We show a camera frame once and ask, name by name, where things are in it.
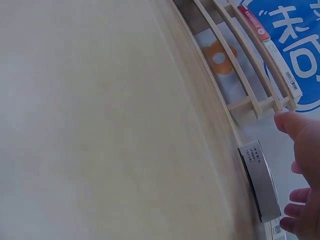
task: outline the blue sign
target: blue sign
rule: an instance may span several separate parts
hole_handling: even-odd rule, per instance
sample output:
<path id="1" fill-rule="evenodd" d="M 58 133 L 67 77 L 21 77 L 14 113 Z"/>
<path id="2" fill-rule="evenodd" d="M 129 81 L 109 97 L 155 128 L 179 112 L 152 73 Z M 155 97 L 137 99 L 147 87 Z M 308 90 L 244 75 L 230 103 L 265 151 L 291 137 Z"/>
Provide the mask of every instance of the blue sign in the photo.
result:
<path id="1" fill-rule="evenodd" d="M 297 80 L 297 112 L 320 107 L 320 0 L 252 0 L 258 18 Z"/>

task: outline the orange donut graphic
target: orange donut graphic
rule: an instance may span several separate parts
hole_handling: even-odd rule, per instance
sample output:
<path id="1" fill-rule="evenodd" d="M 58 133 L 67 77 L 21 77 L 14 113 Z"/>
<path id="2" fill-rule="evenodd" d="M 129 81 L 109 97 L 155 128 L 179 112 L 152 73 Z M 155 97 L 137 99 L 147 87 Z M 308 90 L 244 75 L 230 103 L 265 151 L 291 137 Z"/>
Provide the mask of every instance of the orange donut graphic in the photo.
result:
<path id="1" fill-rule="evenodd" d="M 235 57 L 237 57 L 237 51 L 233 46 L 230 46 L 230 49 L 232 50 Z M 233 67 L 228 59 L 228 56 L 226 55 L 224 49 L 220 45 L 218 41 L 215 41 L 212 43 L 211 46 L 207 46 L 204 48 L 204 53 L 208 58 L 209 64 L 212 67 L 212 70 L 217 74 L 227 75 L 232 72 Z M 224 55 L 224 61 L 222 63 L 216 63 L 214 61 L 214 56 L 216 54 L 223 54 Z"/>

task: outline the red box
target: red box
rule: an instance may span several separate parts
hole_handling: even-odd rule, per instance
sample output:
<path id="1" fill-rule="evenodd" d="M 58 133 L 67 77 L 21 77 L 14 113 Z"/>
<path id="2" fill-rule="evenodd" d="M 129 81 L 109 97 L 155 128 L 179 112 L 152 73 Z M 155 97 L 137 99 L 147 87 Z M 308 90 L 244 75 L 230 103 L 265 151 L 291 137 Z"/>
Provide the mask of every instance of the red box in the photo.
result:
<path id="1" fill-rule="evenodd" d="M 238 6 L 238 9 L 262 42 L 270 39 L 270 35 L 267 33 L 264 26 L 262 26 L 256 16 L 247 8 L 246 5 L 240 5 Z"/>

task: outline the hand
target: hand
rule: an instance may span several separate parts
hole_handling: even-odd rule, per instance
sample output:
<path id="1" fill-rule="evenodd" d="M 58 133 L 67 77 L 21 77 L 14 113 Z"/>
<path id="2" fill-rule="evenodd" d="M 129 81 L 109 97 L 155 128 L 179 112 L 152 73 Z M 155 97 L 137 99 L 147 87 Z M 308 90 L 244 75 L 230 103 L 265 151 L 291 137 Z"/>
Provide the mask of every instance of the hand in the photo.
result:
<path id="1" fill-rule="evenodd" d="M 292 172 L 302 174 L 310 188 L 294 190 L 284 208 L 280 226 L 300 240 L 320 239 L 320 121 L 311 120 L 295 112 L 274 117 L 277 128 L 294 141 L 295 161 Z"/>

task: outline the barcode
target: barcode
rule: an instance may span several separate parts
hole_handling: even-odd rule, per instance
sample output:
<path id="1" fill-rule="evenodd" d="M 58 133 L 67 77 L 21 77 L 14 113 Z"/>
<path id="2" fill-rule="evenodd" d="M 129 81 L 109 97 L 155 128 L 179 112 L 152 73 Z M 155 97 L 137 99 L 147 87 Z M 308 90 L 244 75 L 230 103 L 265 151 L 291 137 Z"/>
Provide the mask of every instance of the barcode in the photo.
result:
<path id="1" fill-rule="evenodd" d="M 280 227 L 280 225 L 277 225 L 277 226 L 274 227 L 274 232 L 275 232 L 275 234 L 281 233 L 281 227 Z"/>
<path id="2" fill-rule="evenodd" d="M 294 78 L 292 77 L 290 72 L 286 72 L 285 73 L 286 78 L 288 79 L 289 83 L 291 84 L 291 86 L 293 87 L 293 90 L 297 90 L 298 86 L 296 84 L 296 81 L 294 80 Z"/>

